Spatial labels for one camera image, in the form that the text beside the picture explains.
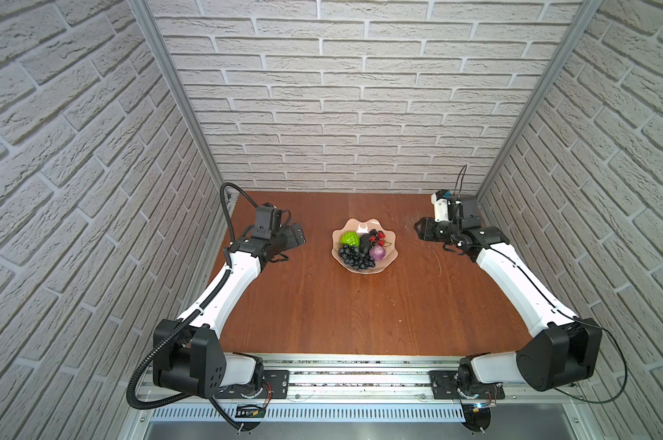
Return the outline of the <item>dark fake avocado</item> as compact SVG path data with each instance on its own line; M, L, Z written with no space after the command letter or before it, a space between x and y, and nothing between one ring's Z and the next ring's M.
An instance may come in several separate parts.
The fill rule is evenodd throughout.
M369 249L373 247L373 243L371 242L370 235L368 233L363 234L359 238L359 251L362 254L367 254L369 252Z

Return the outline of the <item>purple fake onion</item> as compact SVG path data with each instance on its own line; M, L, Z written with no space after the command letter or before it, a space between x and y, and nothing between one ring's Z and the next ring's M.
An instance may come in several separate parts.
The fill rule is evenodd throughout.
M384 246L378 244L376 246L371 247L371 249L369 249L368 254L374 261L381 261L386 257L386 249L384 248Z

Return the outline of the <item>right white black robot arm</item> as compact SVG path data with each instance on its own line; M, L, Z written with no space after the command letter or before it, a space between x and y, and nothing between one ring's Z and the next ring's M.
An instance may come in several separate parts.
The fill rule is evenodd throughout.
M486 272L522 318L532 339L518 351L464 357L454 382L474 396L503 382L545 392L593 376L604 330L565 306L519 258L496 227L464 228L424 217L420 239L459 249Z

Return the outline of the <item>pink wavy fruit bowl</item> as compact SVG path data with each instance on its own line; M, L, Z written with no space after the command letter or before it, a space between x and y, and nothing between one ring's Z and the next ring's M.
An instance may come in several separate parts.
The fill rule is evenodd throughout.
M350 219L332 233L331 254L346 270L362 274L378 274L397 257L394 232L385 229L377 219Z

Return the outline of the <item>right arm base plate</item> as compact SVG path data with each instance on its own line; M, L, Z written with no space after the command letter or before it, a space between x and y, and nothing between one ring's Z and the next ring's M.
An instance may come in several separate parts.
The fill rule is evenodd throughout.
M484 384L467 379L458 370L432 370L429 374L433 397L437 401L499 401L505 391L498 384Z

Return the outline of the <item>dark grape bunch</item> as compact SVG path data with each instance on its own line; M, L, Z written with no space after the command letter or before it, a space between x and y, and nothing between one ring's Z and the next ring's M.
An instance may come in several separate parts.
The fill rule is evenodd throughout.
M369 252L362 252L357 246L342 244L338 250L338 256L347 268L355 271L369 271L375 268L375 260Z

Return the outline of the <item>green bumpy fake fruit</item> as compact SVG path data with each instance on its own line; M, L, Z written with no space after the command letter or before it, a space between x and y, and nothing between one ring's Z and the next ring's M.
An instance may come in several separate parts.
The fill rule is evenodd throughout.
M359 247L360 246L360 236L354 231L346 231L340 237L340 245L343 248L348 247Z

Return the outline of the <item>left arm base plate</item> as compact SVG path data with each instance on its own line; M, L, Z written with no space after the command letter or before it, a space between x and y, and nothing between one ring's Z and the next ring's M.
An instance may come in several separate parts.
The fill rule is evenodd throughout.
M231 385L219 388L215 393L218 400L253 400L263 401L266 399L287 399L290 384L289 370L264 370L261 387L257 390L254 385Z

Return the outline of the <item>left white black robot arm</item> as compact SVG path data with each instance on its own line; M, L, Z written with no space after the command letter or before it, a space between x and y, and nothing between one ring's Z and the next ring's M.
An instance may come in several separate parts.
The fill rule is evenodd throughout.
M176 320L155 328L153 382L186 396L209 399L232 387L256 396L264 387L263 361L253 355L226 353L221 333L236 304L265 266L285 261L289 249L306 238L298 223L281 227L269 239L243 236L224 251L225 263L199 299Z

